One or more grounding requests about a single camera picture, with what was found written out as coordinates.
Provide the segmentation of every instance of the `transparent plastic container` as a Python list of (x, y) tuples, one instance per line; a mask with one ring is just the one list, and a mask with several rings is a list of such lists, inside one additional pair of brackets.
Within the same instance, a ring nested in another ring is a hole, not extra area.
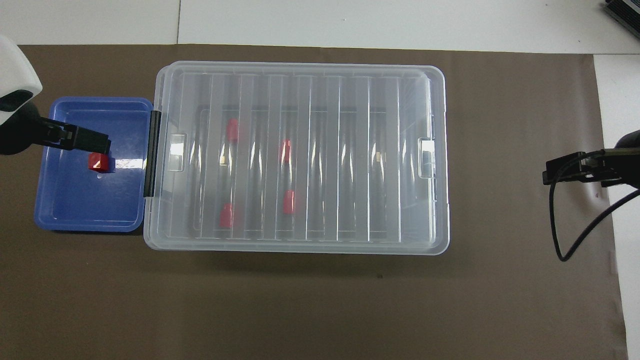
[(178, 61), (157, 77), (154, 249), (441, 254), (435, 67)]

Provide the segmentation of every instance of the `brown table surface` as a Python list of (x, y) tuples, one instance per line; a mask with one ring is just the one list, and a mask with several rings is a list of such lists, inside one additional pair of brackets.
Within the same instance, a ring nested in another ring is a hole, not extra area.
[[(554, 254), (546, 160), (602, 148), (593, 57), (222, 45), (22, 47), (44, 114), (152, 100), (176, 60), (435, 65), (447, 82), (451, 246), (437, 257), (159, 252), (33, 222), (41, 148), (0, 157), (3, 359), (623, 359), (611, 221)], [(608, 206), (557, 195), (564, 247)]]

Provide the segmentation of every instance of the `red object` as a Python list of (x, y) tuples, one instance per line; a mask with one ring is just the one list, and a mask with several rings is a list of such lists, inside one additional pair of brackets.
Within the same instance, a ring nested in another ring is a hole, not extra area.
[(282, 212), (285, 214), (293, 214), (295, 210), (294, 201), (296, 199), (296, 192), (293, 190), (287, 190), (284, 192), (284, 204), (282, 204)]
[(238, 141), (238, 119), (231, 118), (227, 123), (227, 140), (230, 142)]
[(89, 169), (97, 172), (109, 171), (109, 156), (92, 152), (89, 154)]
[(234, 210), (231, 203), (226, 203), (220, 211), (220, 227), (231, 229), (234, 224)]
[(291, 140), (282, 140), (280, 153), (282, 154), (282, 163), (288, 164), (291, 160)]

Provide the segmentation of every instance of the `blue tray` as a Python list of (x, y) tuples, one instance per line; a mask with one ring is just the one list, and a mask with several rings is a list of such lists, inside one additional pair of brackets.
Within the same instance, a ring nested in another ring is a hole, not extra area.
[(49, 118), (109, 135), (111, 170), (88, 168), (89, 153), (44, 148), (34, 219), (46, 230), (129, 232), (142, 223), (149, 116), (137, 97), (61, 97)]

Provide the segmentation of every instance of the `plastic storage box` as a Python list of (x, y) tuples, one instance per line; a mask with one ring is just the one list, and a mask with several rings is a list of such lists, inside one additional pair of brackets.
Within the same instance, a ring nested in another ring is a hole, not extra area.
[(161, 112), (154, 249), (442, 253), (444, 77), (434, 67), (178, 61)]

